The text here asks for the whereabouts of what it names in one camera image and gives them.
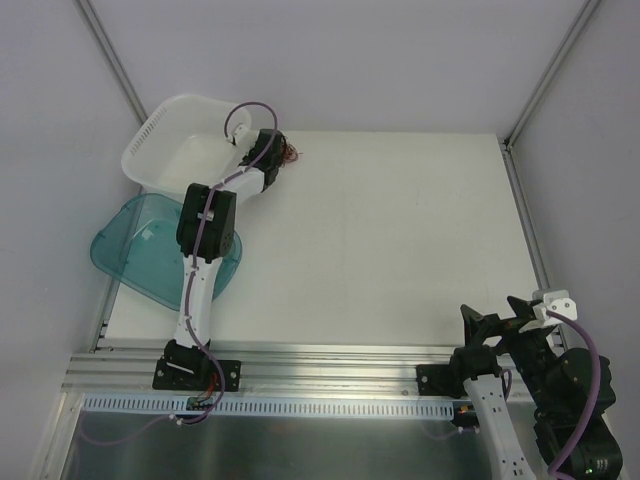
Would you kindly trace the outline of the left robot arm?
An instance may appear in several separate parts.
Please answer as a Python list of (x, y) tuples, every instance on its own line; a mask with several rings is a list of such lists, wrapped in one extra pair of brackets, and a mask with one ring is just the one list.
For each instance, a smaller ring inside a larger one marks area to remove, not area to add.
[(227, 178), (211, 187), (193, 183), (187, 188), (176, 234), (184, 267), (180, 314), (156, 364), (153, 389), (238, 389), (241, 363), (219, 361), (210, 351), (215, 281), (233, 247), (237, 207), (275, 182), (288, 147), (278, 129), (262, 129)]

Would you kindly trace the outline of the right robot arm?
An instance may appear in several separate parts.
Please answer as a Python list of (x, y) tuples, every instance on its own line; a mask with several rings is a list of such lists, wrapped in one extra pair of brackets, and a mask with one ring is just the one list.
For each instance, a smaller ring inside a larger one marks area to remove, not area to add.
[(465, 343), (449, 363), (450, 386), (467, 395), (479, 420), (494, 479), (533, 479), (507, 411), (502, 368), (508, 355), (535, 406), (538, 451), (553, 479), (616, 479), (621, 449), (603, 415), (616, 401), (609, 360), (579, 324), (565, 290), (507, 299), (509, 319), (461, 306)]

